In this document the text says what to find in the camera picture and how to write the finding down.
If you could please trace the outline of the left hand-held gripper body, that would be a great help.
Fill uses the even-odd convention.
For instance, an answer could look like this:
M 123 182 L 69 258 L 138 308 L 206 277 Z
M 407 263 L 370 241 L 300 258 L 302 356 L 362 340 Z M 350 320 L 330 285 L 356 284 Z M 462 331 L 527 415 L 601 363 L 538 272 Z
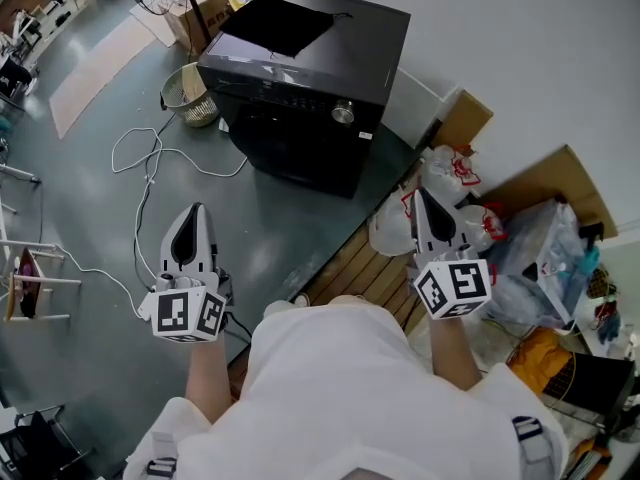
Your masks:
M 162 273 L 149 295 L 153 334 L 178 343 L 215 342 L 233 303 L 230 275 L 217 267 L 205 280 Z

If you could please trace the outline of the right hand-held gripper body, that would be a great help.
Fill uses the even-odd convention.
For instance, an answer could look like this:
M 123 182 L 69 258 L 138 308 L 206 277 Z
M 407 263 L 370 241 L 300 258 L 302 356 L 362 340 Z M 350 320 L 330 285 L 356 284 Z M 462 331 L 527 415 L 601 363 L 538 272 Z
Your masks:
M 492 299 L 489 267 L 477 251 L 463 245 L 438 257 L 416 254 L 408 279 L 433 320 L 461 318 Z

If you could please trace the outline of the person's left forearm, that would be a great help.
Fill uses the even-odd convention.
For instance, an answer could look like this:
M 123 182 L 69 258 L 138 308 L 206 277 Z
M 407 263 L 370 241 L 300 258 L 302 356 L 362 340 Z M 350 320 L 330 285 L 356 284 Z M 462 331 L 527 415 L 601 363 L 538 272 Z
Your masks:
M 191 349 L 185 398 L 214 424 L 232 405 L 224 335 Z

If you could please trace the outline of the person's right forearm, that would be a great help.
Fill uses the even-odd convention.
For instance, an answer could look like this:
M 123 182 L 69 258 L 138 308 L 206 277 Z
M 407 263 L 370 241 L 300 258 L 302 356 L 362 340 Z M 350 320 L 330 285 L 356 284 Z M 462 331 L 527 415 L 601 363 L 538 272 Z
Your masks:
M 429 332 L 433 373 L 463 391 L 477 385 L 482 376 L 463 321 L 460 318 L 431 319 Z

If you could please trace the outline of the black washing machine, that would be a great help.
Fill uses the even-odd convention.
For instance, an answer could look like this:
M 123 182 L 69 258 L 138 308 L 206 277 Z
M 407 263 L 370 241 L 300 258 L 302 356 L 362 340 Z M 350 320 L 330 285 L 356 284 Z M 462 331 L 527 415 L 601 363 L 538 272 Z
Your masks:
M 353 17 L 338 19 L 296 57 L 271 53 L 219 30 L 197 68 L 228 133 L 226 120 L 235 118 L 241 106 L 256 102 L 332 117 L 371 133 L 374 140 L 399 66 L 409 15 L 362 0 L 284 1 Z

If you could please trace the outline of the wooden deck platform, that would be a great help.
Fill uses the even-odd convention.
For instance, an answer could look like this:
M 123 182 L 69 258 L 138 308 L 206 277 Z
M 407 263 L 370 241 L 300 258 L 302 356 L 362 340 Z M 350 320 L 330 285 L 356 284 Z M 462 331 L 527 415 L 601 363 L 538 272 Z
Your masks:
M 307 283 L 303 292 L 314 304 L 324 304 L 339 295 L 362 296 L 386 308 L 405 333 L 418 317 L 417 297 L 409 293 L 407 266 L 410 256 L 387 257 L 371 246 L 366 226 L 361 226 Z

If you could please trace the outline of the clear plastic floor sheet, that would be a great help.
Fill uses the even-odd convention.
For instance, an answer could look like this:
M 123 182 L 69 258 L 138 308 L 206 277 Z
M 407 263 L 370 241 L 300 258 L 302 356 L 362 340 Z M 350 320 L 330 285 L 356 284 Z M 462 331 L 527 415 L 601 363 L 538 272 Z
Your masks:
M 482 375 L 497 363 L 506 363 L 520 340 L 532 329 L 520 324 L 501 324 L 494 319 L 470 315 L 462 318 L 469 345 Z M 430 319 L 425 316 L 409 333 L 408 342 L 419 362 L 433 372 Z

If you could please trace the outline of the large translucent plastic bag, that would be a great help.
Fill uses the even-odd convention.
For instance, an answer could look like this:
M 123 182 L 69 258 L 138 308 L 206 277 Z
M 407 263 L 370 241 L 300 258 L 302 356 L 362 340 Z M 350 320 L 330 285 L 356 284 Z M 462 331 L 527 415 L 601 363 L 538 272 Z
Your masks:
M 586 298 L 590 280 L 578 270 L 585 252 L 595 245 L 602 225 L 582 226 L 567 203 L 547 200 L 523 210 L 506 222 L 507 239 L 494 244 L 485 259 L 495 280 L 492 300 L 487 304 L 489 318 L 502 324 L 521 324 L 566 329 L 575 320 L 576 309 Z M 557 326 L 531 293 L 523 270 L 533 262 L 564 261 L 574 276 L 575 291 L 580 291 L 574 320 Z

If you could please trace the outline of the white shopping bag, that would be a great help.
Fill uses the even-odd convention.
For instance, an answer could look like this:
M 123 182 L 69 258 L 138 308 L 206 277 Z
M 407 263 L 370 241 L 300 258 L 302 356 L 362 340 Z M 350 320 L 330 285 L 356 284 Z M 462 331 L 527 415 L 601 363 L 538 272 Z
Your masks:
M 564 261 L 533 262 L 522 276 L 534 297 L 557 326 L 565 326 L 574 320 L 575 307 L 580 291 L 575 291 L 573 273 Z

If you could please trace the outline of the large cardboard sheet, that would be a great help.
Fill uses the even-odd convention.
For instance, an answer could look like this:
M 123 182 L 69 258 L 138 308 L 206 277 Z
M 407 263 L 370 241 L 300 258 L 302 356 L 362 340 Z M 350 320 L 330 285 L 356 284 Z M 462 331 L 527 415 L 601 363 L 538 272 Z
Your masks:
M 478 202 L 498 203 L 502 215 L 511 217 L 556 197 L 572 207 L 581 224 L 601 222 L 604 226 L 604 239 L 618 236 L 618 229 L 603 198 L 568 145 L 483 194 Z

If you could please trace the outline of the small cardboard sheet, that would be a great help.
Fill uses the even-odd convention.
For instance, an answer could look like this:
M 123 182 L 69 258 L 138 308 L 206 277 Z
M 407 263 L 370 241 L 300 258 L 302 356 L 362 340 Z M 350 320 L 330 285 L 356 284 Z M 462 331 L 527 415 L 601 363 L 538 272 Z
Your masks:
M 466 90 L 462 90 L 438 128 L 431 146 L 446 145 L 453 149 L 471 151 L 471 144 L 494 113 Z

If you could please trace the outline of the white box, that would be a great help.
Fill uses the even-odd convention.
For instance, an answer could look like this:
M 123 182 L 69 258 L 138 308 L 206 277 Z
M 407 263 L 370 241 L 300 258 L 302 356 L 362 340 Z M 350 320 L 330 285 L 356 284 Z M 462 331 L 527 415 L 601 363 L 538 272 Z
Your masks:
M 399 67 L 382 124 L 416 149 L 435 121 L 446 116 L 460 90 L 450 80 L 438 77 L 421 80 Z

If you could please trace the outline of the teal glove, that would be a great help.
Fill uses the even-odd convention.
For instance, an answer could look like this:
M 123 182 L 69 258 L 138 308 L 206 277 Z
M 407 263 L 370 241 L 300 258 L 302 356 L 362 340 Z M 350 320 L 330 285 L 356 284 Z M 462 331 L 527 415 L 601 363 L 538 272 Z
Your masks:
M 581 274 L 587 278 L 591 277 L 600 263 L 600 250 L 599 247 L 593 245 L 586 252 L 584 257 L 578 264 L 578 270 Z

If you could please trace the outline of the white rack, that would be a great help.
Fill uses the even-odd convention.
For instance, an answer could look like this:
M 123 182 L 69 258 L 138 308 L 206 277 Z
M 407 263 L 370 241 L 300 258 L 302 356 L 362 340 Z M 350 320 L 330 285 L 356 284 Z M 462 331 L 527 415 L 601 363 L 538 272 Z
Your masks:
M 0 258 L 5 261 L 0 273 L 0 295 L 5 323 L 40 323 L 68 321 L 69 313 L 53 313 L 46 306 L 51 302 L 56 286 L 79 287 L 78 279 L 52 277 L 45 273 L 39 261 L 53 260 L 62 264 L 66 255 L 59 246 L 36 242 L 0 239 Z

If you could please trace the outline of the wicker basket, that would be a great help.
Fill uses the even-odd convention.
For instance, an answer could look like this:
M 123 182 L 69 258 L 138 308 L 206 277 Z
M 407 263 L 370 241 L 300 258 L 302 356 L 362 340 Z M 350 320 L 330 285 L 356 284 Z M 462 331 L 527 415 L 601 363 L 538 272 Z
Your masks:
M 196 62 L 180 67 L 166 79 L 160 90 L 160 106 L 192 128 L 206 127 L 219 116 Z

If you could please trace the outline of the person's white shirt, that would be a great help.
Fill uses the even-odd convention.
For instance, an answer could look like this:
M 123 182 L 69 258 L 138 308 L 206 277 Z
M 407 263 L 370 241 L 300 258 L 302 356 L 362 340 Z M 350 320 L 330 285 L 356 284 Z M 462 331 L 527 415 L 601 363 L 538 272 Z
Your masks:
M 560 480 L 556 418 L 507 366 L 481 376 L 429 373 L 372 303 L 263 317 L 231 407 L 170 399 L 123 480 Z

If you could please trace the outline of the black case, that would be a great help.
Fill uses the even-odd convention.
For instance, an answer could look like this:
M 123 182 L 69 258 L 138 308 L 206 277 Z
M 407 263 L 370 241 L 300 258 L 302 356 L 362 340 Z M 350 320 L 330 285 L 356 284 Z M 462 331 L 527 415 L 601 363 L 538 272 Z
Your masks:
M 572 353 L 552 376 L 543 394 L 602 418 L 604 429 L 617 423 L 635 384 L 636 367 L 630 360 Z

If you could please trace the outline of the beige floor mat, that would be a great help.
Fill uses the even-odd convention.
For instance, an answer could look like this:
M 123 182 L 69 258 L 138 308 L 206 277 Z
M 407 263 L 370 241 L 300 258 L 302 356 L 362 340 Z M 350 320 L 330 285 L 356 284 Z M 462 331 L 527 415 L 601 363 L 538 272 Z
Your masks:
M 101 90 L 154 39 L 151 31 L 129 16 L 89 52 L 49 99 L 59 139 Z

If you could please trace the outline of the orange striped box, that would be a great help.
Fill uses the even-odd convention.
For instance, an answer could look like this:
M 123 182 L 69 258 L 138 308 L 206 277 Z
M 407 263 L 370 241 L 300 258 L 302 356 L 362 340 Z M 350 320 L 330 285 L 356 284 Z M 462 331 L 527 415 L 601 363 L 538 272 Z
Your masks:
M 574 458 L 566 480 L 601 480 L 612 461 L 612 454 L 598 437 L 581 442 L 574 450 Z

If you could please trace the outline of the black pole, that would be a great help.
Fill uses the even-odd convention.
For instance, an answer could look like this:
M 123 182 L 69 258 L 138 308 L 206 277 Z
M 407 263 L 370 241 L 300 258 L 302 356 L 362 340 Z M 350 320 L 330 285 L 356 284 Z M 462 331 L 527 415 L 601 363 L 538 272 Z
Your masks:
M 196 20 L 198 27 L 197 32 L 192 31 L 192 27 L 188 26 L 188 36 L 190 41 L 189 54 L 199 56 L 209 45 L 212 37 L 209 33 L 206 21 L 204 20 L 198 0 L 188 0 L 193 18 Z

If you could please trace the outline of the cardboard box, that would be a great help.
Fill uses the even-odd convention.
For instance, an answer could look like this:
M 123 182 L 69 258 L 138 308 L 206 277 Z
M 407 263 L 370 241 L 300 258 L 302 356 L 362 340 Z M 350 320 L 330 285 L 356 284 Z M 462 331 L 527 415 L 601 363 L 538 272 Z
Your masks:
M 219 32 L 220 26 L 231 14 L 228 0 L 198 0 L 198 2 L 209 33 L 214 38 Z M 188 26 L 192 27 L 193 32 L 197 32 L 198 24 L 193 18 L 188 0 L 179 0 L 172 4 L 164 14 L 164 18 L 176 40 L 189 50 Z

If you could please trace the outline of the black cloth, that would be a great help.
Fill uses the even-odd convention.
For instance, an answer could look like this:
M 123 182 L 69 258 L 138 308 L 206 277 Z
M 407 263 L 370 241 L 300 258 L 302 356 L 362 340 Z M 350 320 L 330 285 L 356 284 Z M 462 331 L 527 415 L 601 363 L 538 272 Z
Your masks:
M 348 12 L 326 13 L 284 0 L 251 0 L 220 27 L 225 34 L 265 48 L 271 53 L 296 57 Z

